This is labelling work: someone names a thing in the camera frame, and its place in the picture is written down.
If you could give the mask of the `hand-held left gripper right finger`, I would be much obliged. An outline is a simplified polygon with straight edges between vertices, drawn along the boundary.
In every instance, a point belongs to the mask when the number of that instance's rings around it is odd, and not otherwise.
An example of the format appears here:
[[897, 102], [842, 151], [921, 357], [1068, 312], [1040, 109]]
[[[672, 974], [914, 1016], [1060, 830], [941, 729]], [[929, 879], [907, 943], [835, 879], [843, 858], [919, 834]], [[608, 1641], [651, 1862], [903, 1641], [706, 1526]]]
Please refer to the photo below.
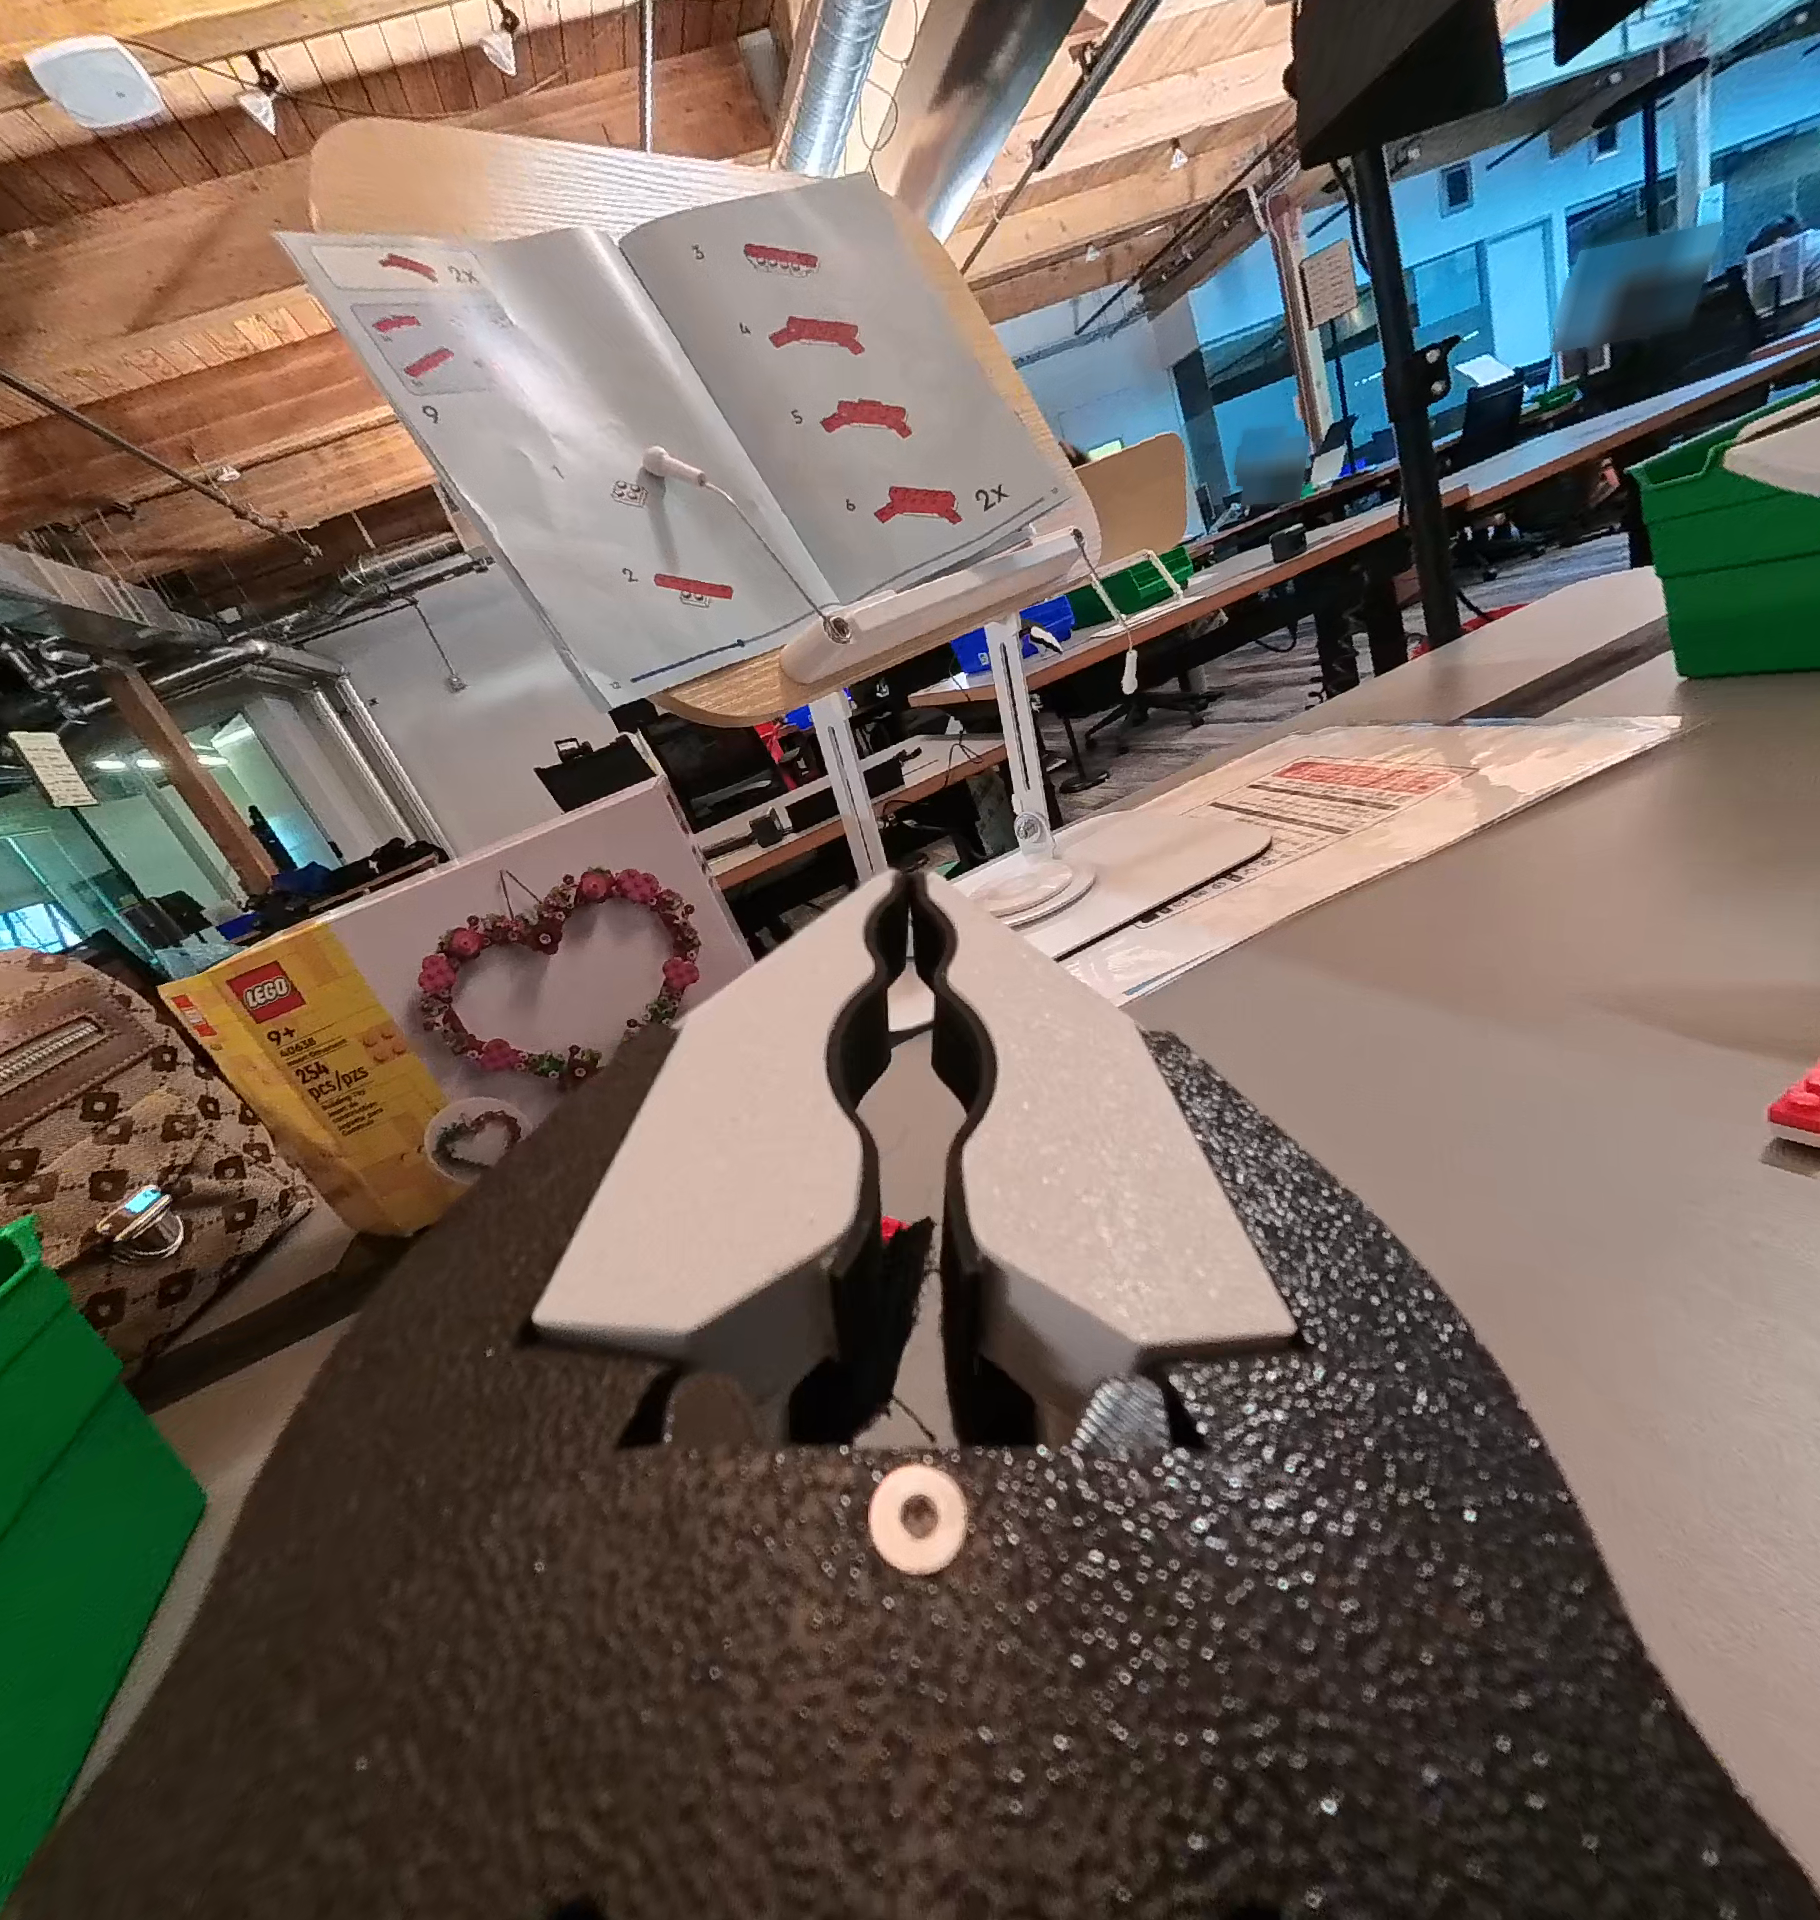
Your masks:
[[1298, 1323], [1143, 1029], [941, 879], [919, 883], [947, 1156], [952, 1380], [1114, 1380]]

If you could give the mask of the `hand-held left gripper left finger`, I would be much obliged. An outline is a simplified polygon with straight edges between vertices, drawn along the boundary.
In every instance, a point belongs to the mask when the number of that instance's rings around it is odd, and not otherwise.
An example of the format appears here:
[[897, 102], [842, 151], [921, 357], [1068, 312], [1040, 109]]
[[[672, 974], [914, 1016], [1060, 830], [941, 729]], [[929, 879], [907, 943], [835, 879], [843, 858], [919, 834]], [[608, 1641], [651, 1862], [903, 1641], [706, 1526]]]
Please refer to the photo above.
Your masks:
[[678, 1365], [857, 1365], [878, 1309], [878, 1151], [909, 877], [877, 877], [678, 1029], [532, 1312]]

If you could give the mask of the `lego set box heart picture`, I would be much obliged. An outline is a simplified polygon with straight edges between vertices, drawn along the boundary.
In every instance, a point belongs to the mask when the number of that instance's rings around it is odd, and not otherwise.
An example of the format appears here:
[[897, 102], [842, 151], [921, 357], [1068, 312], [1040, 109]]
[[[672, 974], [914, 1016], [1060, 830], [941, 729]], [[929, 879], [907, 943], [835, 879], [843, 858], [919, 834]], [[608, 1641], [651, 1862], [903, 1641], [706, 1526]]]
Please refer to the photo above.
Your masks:
[[349, 1226], [408, 1237], [748, 962], [668, 786], [647, 781], [161, 997]]

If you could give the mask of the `open lego instruction booklet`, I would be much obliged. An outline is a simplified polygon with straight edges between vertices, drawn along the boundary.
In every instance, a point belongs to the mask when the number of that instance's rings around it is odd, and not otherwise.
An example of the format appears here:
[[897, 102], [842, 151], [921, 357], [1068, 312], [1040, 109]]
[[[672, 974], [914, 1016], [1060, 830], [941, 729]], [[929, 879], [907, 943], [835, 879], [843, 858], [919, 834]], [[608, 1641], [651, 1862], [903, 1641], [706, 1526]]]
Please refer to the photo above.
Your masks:
[[277, 241], [606, 711], [769, 662], [763, 719], [1100, 553], [955, 270], [862, 176], [523, 240]]

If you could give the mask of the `green plastic bin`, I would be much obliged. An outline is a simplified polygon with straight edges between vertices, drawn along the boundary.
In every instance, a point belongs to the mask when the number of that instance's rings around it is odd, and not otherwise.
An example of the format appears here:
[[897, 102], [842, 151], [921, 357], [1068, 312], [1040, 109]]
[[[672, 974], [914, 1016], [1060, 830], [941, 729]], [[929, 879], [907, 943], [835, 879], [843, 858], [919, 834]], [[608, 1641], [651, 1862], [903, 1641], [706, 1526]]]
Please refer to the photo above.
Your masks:
[[205, 1512], [121, 1363], [0, 1226], [0, 1909], [99, 1740]]
[[1738, 428], [1789, 400], [1632, 470], [1686, 680], [1820, 674], [1820, 499], [1729, 472]]

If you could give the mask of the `long wooden worktable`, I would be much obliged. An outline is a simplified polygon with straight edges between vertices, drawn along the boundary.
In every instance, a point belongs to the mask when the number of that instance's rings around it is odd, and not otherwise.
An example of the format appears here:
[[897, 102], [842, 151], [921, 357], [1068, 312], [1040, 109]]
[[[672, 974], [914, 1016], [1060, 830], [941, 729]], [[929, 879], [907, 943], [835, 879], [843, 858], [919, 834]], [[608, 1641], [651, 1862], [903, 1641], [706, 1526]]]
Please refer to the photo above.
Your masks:
[[[1768, 349], [1738, 370], [1721, 371], [1665, 397], [1652, 397], [1581, 423], [1568, 423], [1535, 440], [1501, 450], [1445, 482], [1448, 520], [1484, 516], [1512, 498], [1548, 480], [1599, 461], [1611, 461], [1623, 446], [1638, 444], [1681, 421], [1699, 420], [1727, 398], [1789, 380], [1820, 358], [1820, 324], [1804, 328], [1787, 341]], [[1028, 685], [1040, 694], [1056, 684], [1120, 660], [1132, 648], [1145, 648], [1217, 611], [1257, 601], [1300, 579], [1348, 564], [1383, 541], [1408, 533], [1401, 510], [1392, 503], [1370, 514], [1348, 516], [1312, 531], [1307, 549], [1285, 562], [1252, 552], [1213, 568], [1188, 591], [1152, 609], [1128, 628], [1110, 625], [1074, 637], [1062, 655], [1023, 660]]]

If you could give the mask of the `black monitor pole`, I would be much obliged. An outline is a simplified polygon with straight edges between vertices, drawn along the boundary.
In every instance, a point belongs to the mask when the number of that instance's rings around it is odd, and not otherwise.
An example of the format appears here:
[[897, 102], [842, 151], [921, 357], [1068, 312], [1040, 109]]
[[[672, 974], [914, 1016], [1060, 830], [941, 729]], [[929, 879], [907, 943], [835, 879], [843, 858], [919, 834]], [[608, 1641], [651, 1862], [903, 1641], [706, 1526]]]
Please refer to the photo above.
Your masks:
[[1427, 641], [1437, 653], [1460, 637], [1462, 622], [1451, 571], [1451, 525], [1430, 435], [1427, 381], [1419, 376], [1419, 354], [1403, 280], [1403, 252], [1384, 151], [1366, 150], [1356, 154], [1353, 180], [1378, 314], [1387, 412], [1398, 449], [1403, 506], [1427, 615]]

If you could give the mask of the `black monitor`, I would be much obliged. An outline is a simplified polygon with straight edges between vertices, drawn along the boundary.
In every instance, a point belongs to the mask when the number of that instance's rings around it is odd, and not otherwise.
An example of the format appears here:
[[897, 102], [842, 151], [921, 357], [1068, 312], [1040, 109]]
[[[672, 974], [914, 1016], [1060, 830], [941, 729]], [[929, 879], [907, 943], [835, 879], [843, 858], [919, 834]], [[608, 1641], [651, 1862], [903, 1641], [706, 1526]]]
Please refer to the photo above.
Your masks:
[[1305, 170], [1500, 109], [1495, 3], [1303, 3], [1285, 93]]

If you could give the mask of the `brown patterned bag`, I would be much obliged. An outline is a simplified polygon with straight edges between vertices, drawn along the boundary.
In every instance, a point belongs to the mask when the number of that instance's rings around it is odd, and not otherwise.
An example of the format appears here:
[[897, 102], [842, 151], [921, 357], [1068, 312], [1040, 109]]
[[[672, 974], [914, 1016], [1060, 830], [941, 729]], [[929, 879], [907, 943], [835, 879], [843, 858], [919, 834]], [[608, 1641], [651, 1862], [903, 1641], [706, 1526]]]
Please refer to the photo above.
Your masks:
[[128, 1380], [314, 1203], [147, 996], [72, 955], [0, 951], [0, 1229], [36, 1229]]

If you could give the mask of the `white paper sign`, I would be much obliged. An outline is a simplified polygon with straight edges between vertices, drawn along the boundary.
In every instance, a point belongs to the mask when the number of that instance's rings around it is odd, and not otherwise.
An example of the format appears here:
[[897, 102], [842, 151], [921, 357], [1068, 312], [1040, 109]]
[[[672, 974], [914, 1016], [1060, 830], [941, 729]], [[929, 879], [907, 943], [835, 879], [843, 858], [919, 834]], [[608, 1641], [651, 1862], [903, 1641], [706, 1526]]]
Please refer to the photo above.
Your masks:
[[80, 810], [101, 803], [59, 734], [12, 729], [7, 734], [7, 745], [29, 771], [50, 808]]

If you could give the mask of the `white ceiling device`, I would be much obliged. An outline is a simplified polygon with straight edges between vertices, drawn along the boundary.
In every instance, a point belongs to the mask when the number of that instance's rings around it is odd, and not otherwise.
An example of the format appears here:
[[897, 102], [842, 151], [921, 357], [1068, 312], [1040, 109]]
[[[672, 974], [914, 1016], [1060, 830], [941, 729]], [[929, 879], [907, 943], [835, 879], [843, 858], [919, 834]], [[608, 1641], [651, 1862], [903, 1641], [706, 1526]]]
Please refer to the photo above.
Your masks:
[[133, 130], [169, 117], [169, 105], [131, 46], [114, 35], [72, 35], [25, 55], [36, 90], [90, 134]]

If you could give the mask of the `wooden support post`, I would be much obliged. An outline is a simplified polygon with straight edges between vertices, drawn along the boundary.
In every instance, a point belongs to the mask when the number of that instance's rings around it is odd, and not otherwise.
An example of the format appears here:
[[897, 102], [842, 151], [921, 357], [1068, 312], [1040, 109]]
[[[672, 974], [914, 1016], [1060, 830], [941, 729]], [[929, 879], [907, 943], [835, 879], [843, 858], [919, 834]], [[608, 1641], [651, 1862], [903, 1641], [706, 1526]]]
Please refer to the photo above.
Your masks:
[[277, 869], [155, 687], [114, 660], [101, 665], [101, 682], [135, 738], [159, 759], [175, 790], [240, 880], [243, 898], [263, 895]]

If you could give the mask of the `rectangular silver ventilation duct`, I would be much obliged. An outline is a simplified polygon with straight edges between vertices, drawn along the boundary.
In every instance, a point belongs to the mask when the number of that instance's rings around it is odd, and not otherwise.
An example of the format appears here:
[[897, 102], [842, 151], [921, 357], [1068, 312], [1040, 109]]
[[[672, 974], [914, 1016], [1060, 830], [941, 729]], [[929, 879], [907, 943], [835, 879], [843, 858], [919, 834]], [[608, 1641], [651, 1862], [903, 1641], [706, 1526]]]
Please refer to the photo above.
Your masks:
[[288, 621], [220, 625], [172, 611], [158, 593], [0, 543], [0, 665], [25, 685], [10, 728], [50, 722], [82, 732], [115, 711], [111, 680], [131, 672], [159, 703], [259, 687], [293, 698], [409, 838], [448, 830], [340, 662], [293, 643]]

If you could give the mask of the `smooth grey duct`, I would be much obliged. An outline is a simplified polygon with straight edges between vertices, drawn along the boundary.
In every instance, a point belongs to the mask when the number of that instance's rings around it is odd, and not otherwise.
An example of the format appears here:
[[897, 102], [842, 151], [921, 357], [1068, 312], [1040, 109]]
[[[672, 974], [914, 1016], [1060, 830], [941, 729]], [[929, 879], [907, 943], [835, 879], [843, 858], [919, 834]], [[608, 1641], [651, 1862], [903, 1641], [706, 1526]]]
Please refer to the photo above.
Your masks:
[[1082, 3], [926, 8], [873, 173], [938, 241], [960, 224], [1082, 13]]

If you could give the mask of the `spiral silver duct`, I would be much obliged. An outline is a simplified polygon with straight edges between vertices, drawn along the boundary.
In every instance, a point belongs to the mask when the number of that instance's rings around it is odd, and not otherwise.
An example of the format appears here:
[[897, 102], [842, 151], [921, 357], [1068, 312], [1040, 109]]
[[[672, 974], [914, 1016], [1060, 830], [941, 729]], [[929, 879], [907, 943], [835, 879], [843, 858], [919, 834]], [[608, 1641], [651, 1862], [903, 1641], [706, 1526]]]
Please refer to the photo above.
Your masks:
[[840, 176], [896, 5], [801, 3], [798, 8], [771, 165], [784, 175]]

